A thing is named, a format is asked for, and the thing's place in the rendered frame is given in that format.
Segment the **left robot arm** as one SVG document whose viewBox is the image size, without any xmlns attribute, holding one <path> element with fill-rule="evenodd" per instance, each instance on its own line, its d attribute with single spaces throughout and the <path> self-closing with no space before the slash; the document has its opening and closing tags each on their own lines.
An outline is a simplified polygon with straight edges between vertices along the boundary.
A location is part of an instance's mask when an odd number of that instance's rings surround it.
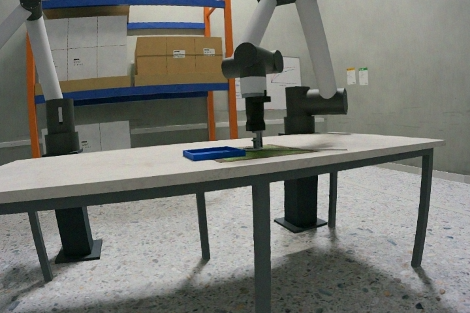
<svg viewBox="0 0 470 313">
<path fill-rule="evenodd" d="M 345 88 L 337 88 L 334 70 L 317 0 L 257 0 L 258 5 L 232 54 L 224 58 L 221 70 L 226 79 L 282 73 L 279 50 L 259 47 L 275 7 L 295 3 L 318 89 L 308 86 L 285 88 L 287 116 L 285 134 L 315 133 L 315 116 L 347 115 Z M 266 64 L 265 64 L 266 62 Z M 288 117 L 289 116 L 289 117 Z"/>
</svg>

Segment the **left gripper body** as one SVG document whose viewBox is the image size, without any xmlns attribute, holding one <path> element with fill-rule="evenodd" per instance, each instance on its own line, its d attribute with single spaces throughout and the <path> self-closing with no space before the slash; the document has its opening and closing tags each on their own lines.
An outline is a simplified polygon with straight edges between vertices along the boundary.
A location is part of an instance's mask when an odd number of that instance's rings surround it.
<svg viewBox="0 0 470 313">
<path fill-rule="evenodd" d="M 242 98 L 245 98 L 246 131 L 266 130 L 264 103 L 257 103 L 271 102 L 271 96 L 267 96 L 266 90 L 266 77 L 252 76 L 240 78 L 240 93 Z"/>
</svg>

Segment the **green grass mat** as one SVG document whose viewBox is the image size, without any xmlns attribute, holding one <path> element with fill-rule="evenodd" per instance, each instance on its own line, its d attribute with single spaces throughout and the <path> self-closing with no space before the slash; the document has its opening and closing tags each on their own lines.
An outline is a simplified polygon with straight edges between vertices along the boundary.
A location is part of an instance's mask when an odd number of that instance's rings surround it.
<svg viewBox="0 0 470 313">
<path fill-rule="evenodd" d="M 295 147 L 286 147 L 281 145 L 273 145 L 267 144 L 263 145 L 263 149 L 299 149 Z M 246 156 L 237 156 L 237 157 L 230 157 L 230 158 L 218 158 L 218 159 L 211 159 L 216 162 L 234 162 L 240 160 L 251 160 L 251 159 L 258 159 L 258 158 L 269 158 L 269 157 L 280 157 L 286 155 L 297 155 L 297 154 L 304 154 L 304 153 L 315 153 L 320 151 L 312 151 L 312 150 L 261 150 L 261 151 L 246 151 Z"/>
</svg>

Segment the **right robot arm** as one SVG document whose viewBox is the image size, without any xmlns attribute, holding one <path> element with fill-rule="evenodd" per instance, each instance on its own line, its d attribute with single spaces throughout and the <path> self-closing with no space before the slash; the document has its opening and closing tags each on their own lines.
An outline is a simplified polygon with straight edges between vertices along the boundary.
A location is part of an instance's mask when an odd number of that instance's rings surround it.
<svg viewBox="0 0 470 313">
<path fill-rule="evenodd" d="M 42 0 L 20 0 L 20 4 L 0 25 L 0 49 L 24 22 L 46 101 L 46 154 L 79 151 L 73 98 L 63 98 L 61 93 L 42 17 Z"/>
</svg>

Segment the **blue tray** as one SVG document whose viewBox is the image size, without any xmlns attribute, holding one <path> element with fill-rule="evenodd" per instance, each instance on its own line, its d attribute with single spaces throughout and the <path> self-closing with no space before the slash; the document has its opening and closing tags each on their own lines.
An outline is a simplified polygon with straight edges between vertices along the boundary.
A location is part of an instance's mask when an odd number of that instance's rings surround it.
<svg viewBox="0 0 470 313">
<path fill-rule="evenodd" d="M 190 149 L 183 150 L 183 156 L 193 160 L 211 160 L 218 158 L 242 157 L 245 155 L 245 150 L 234 147 L 210 147 L 203 149 Z"/>
</svg>

